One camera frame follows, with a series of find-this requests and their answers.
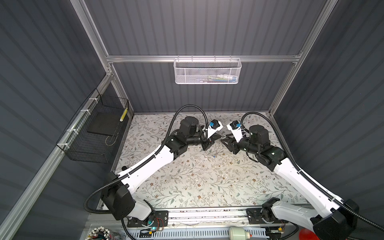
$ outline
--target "red object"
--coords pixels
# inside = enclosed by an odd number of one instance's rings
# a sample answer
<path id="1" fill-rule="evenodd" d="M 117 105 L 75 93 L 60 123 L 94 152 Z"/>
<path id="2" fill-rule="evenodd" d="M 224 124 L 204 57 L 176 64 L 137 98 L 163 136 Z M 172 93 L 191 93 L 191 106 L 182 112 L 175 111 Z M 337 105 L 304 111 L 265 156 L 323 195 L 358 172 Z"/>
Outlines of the red object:
<path id="1" fill-rule="evenodd" d="M 314 234 L 311 230 L 303 228 L 299 232 L 299 240 L 320 240 L 316 234 Z"/>

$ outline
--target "mounting plate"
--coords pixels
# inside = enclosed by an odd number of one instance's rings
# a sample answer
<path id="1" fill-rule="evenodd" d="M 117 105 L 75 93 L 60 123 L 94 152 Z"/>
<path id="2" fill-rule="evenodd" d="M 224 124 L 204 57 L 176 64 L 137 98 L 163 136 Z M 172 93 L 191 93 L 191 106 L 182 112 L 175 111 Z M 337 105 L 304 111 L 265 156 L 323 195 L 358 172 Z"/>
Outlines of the mounting plate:
<path id="1" fill-rule="evenodd" d="M 151 224 L 151 227 L 157 227 L 158 220 L 156 218 L 159 220 L 162 219 L 162 221 L 160 220 L 159 222 L 160 227 L 166 227 L 168 225 L 168 211 L 155 211 L 155 219 Z M 128 217 L 127 227 L 146 227 L 144 224 L 146 224 L 144 221 L 135 217 Z"/>
<path id="2" fill-rule="evenodd" d="M 265 223 L 288 223 L 286 220 L 277 219 L 274 222 L 266 222 L 261 215 L 262 208 L 249 208 L 246 209 L 249 224 L 265 224 Z"/>

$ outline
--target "white mesh basket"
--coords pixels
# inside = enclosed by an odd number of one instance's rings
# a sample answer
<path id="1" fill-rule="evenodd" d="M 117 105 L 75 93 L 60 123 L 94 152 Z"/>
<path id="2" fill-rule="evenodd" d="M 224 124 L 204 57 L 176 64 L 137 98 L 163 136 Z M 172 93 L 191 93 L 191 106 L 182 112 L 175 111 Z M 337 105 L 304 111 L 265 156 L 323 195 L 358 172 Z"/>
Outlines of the white mesh basket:
<path id="1" fill-rule="evenodd" d="M 181 61 L 175 58 L 177 84 L 237 84 L 240 76 L 240 59 Z"/>

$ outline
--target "wire bundle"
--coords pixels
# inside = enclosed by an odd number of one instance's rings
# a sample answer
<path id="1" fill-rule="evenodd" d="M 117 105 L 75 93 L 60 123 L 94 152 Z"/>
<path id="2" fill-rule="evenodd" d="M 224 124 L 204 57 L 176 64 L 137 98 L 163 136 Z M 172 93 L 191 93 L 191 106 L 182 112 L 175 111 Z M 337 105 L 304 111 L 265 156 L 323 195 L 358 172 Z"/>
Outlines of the wire bundle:
<path id="1" fill-rule="evenodd" d="M 119 233 L 100 226 L 91 231 L 85 240 L 123 240 L 123 238 Z"/>

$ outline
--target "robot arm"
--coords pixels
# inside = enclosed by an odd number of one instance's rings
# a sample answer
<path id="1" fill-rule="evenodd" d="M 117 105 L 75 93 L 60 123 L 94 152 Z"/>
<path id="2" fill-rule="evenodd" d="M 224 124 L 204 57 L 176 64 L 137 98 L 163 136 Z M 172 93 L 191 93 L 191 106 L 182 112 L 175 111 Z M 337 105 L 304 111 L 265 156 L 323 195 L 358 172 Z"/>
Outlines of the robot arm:
<path id="1" fill-rule="evenodd" d="M 278 198 L 271 198 L 263 204 L 262 215 L 266 222 L 273 222 L 276 219 L 287 220 L 313 231 L 321 240 L 345 239 L 356 228 L 357 218 L 342 209 L 334 200 L 358 212 L 356 203 L 352 200 L 344 202 L 341 197 L 324 188 L 301 168 L 297 170 L 282 149 L 270 145 L 268 131 L 263 126 L 251 126 L 249 137 L 245 136 L 244 128 L 238 121 L 228 124 L 227 128 L 233 137 L 227 135 L 221 142 L 231 152 L 237 154 L 241 150 L 254 154 L 261 164 L 289 182 L 314 208 L 306 209 Z M 303 173 L 332 196 L 332 199 L 304 178 Z"/>
<path id="2" fill-rule="evenodd" d="M 133 193 L 157 170 L 185 153 L 189 145 L 201 144 L 203 150 L 209 149 L 215 140 L 221 138 L 221 135 L 216 132 L 222 128 L 223 125 L 220 121 L 212 120 L 208 127 L 203 129 L 196 118 L 188 116 L 181 121 L 180 128 L 167 138 L 163 149 L 152 160 L 148 161 L 161 145 L 134 166 L 117 175 L 110 172 L 107 175 L 106 183 L 128 174 L 128 177 L 116 185 L 103 189 L 101 193 L 101 199 L 115 219 L 121 220 L 130 216 L 143 221 L 146 225 L 151 223 L 154 219 L 154 209 L 145 200 L 133 199 Z M 202 139 L 202 134 L 207 134 L 205 141 Z"/>

